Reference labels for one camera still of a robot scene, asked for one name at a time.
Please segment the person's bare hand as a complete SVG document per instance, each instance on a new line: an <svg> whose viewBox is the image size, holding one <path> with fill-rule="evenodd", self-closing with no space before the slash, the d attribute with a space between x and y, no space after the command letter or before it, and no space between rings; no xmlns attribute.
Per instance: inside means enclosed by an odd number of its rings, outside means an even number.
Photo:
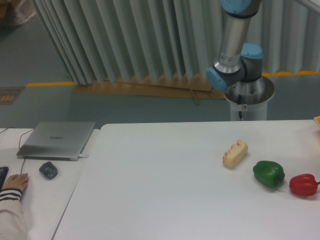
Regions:
<svg viewBox="0 0 320 240"><path fill-rule="evenodd" d="M19 190L23 192L29 183L28 173L14 174L8 177L2 186L2 190Z"/></svg>

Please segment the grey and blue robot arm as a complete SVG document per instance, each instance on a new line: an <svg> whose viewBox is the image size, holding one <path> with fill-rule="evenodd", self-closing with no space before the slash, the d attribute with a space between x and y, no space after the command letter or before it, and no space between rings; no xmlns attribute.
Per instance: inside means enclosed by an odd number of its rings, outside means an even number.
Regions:
<svg viewBox="0 0 320 240"><path fill-rule="evenodd" d="M222 0L223 37L206 77L224 91L263 71L320 70L318 0Z"/></svg>

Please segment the striped cream sleeve forearm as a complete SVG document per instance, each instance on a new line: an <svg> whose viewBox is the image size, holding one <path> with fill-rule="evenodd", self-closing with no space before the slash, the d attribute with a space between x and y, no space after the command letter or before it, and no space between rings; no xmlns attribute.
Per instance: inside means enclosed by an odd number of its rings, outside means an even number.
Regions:
<svg viewBox="0 0 320 240"><path fill-rule="evenodd" d="M20 202L22 191L9 188L0 192L0 239L26 240L27 227Z"/></svg>

